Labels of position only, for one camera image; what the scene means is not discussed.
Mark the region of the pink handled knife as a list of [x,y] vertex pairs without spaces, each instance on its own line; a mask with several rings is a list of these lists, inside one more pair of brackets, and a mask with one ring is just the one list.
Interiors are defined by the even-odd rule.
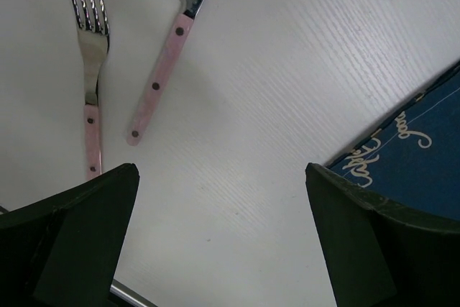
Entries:
[[126,141],[131,146],[140,143],[163,91],[180,57],[203,0],[180,0],[181,8],[171,26],[157,62],[147,79],[142,97],[130,124]]

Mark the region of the dark blue cloth placemat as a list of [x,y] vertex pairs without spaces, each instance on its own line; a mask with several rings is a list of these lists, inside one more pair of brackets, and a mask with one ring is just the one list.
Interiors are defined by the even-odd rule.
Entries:
[[459,64],[327,165],[413,209],[459,219]]

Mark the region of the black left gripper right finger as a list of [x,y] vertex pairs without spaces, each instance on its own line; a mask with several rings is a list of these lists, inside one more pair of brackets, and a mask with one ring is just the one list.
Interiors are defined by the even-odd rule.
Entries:
[[310,163],[306,188],[337,306],[458,306],[459,222]]

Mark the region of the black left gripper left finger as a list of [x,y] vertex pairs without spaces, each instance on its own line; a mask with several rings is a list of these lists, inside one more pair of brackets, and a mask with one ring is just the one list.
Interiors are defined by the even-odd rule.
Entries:
[[110,292],[137,197],[125,163],[1,215],[2,306],[123,306]]

